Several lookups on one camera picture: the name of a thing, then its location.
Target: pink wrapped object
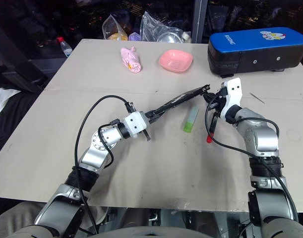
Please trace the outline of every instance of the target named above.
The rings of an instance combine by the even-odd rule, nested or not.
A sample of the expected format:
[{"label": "pink wrapped object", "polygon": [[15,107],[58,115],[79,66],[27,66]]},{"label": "pink wrapped object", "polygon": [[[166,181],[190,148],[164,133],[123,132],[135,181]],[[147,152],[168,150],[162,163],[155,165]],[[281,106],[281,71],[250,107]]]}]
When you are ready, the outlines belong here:
[{"label": "pink wrapped object", "polygon": [[136,53],[136,48],[131,49],[121,48],[121,57],[123,64],[133,73],[138,73],[141,70],[139,56]]}]

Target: black cable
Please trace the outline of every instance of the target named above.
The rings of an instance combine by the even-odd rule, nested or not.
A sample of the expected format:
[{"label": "black cable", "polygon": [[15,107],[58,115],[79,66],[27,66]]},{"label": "black cable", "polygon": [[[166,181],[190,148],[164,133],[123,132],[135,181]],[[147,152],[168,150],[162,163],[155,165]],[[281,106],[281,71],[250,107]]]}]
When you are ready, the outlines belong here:
[{"label": "black cable", "polygon": [[101,140],[100,142],[103,144],[103,146],[105,147],[105,149],[108,151],[108,153],[109,153],[110,156],[111,156],[111,161],[110,161],[107,165],[105,165],[104,169],[107,168],[108,166],[110,166],[110,165],[114,162],[114,155],[113,155],[113,153],[111,152],[111,150],[109,149],[109,147],[106,145],[106,143],[104,142],[104,140],[103,140],[103,135],[102,135],[102,128],[103,128],[103,127],[106,127],[106,126],[109,126],[109,125],[111,125],[111,124],[108,123],[108,124],[102,125],[102,126],[100,126],[100,127],[98,128],[98,130],[97,130],[97,132],[98,132],[98,137],[99,137],[100,140]]},{"label": "black cable", "polygon": [[91,236],[94,235],[93,233],[91,233],[91,232],[89,232],[88,230],[83,229],[83,228],[81,228],[81,227],[79,228],[79,230],[82,231],[82,232],[85,232],[85,233],[87,233],[87,234],[89,234],[89,235],[91,235]]},{"label": "black cable", "polygon": [[272,120],[268,120],[268,119],[265,119],[265,118],[241,118],[241,119],[238,119],[234,124],[237,124],[243,120],[262,120],[262,121],[265,121],[265,122],[268,122],[270,124],[273,124],[274,127],[276,128],[276,134],[277,134],[277,137],[279,138],[279,126],[273,122]]},{"label": "black cable", "polygon": [[249,156],[251,156],[253,159],[255,159],[256,161],[260,161],[262,163],[262,165],[276,178],[276,180],[278,181],[278,183],[280,184],[281,188],[283,189],[285,195],[287,196],[287,199],[291,205],[291,209],[292,209],[292,212],[293,212],[293,215],[294,215],[294,220],[296,222],[299,222],[299,219],[298,219],[298,213],[297,213],[297,209],[296,209],[296,206],[295,206],[295,203],[287,189],[287,187],[285,186],[285,184],[282,182],[282,180],[279,178],[278,175],[275,174],[275,172],[273,171],[273,169],[264,162],[264,160],[259,160],[259,158],[257,156],[255,156],[254,154],[248,152],[248,151],[245,151],[245,150],[242,150],[242,149],[239,149],[239,148],[236,148],[236,147],[233,147],[233,146],[230,146],[230,145],[225,145],[219,141],[217,141],[210,133],[210,130],[209,130],[209,126],[208,126],[208,122],[207,122],[207,115],[208,115],[208,112],[209,112],[209,108],[212,104],[212,102],[217,99],[219,95],[215,95],[214,98],[212,98],[212,100],[208,103],[207,107],[206,107],[206,110],[205,110],[205,116],[204,116],[204,122],[205,122],[205,128],[206,128],[206,131],[207,131],[207,134],[211,137],[211,139],[218,145],[220,146],[223,146],[225,148],[228,148],[228,149],[231,149],[231,150],[236,150],[238,152],[241,152],[241,153],[244,153],[244,154],[247,154]]},{"label": "black cable", "polygon": [[93,214],[91,213],[91,210],[87,204],[87,201],[85,199],[85,196],[84,196],[84,193],[83,193],[83,189],[81,188],[80,186],[80,174],[79,174],[79,166],[78,166],[78,158],[77,158],[77,148],[78,148],[78,143],[79,143],[79,140],[80,140],[80,136],[81,136],[81,132],[82,132],[82,129],[85,125],[85,122],[87,120],[87,118],[89,117],[90,113],[94,110],[94,108],[101,102],[103,101],[104,99],[106,98],[117,98],[117,99],[120,99],[122,100],[125,104],[128,104],[128,102],[122,98],[122,97],[119,97],[119,96],[116,96],[116,95],[107,95],[107,96],[104,96],[102,98],[100,98],[92,107],[91,109],[87,112],[87,114],[85,115],[84,119],[83,119],[83,122],[80,126],[80,129],[78,130],[78,134],[77,134],[77,137],[76,137],[76,142],[75,142],[75,148],[74,148],[74,166],[75,166],[75,174],[76,174],[76,181],[77,181],[77,187],[78,187],[78,190],[79,190],[79,193],[80,193],[80,196],[81,196],[81,199],[82,199],[82,202],[84,203],[84,207],[85,207],[85,210],[91,220],[91,223],[94,227],[94,233],[95,234],[98,234],[98,229],[96,227],[96,222],[95,222],[95,219],[93,217]]},{"label": "black cable", "polygon": [[244,231],[251,225],[251,222],[247,223],[243,229],[241,230],[241,232],[239,233],[239,235],[237,236],[237,238],[240,238],[241,235],[244,233]]}]

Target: gray cloth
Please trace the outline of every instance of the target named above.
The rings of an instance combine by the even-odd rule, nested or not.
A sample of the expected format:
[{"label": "gray cloth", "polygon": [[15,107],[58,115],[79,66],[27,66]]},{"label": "gray cloth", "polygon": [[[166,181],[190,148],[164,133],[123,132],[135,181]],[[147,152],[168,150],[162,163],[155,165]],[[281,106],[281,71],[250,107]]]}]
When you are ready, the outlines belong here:
[{"label": "gray cloth", "polygon": [[33,225],[35,218],[44,207],[42,202],[21,202],[0,215],[0,238]]}]

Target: blue box lid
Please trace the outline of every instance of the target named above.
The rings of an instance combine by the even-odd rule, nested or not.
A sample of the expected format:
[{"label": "blue box lid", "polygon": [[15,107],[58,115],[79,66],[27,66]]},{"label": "blue box lid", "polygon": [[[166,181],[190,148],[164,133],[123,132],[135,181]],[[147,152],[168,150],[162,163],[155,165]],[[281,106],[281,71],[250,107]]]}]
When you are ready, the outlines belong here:
[{"label": "blue box lid", "polygon": [[221,53],[303,45],[303,34],[288,27],[215,33],[210,42]]}]

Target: blue case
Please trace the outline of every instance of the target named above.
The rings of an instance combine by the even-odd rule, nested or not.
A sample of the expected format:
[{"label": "blue case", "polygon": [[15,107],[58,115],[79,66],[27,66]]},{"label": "blue case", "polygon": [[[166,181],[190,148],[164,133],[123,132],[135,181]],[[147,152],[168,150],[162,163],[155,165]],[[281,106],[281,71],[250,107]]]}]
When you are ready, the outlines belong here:
[{"label": "blue case", "polygon": [[287,27],[215,33],[208,45],[210,69],[222,77],[296,67],[302,57],[303,35]]}]

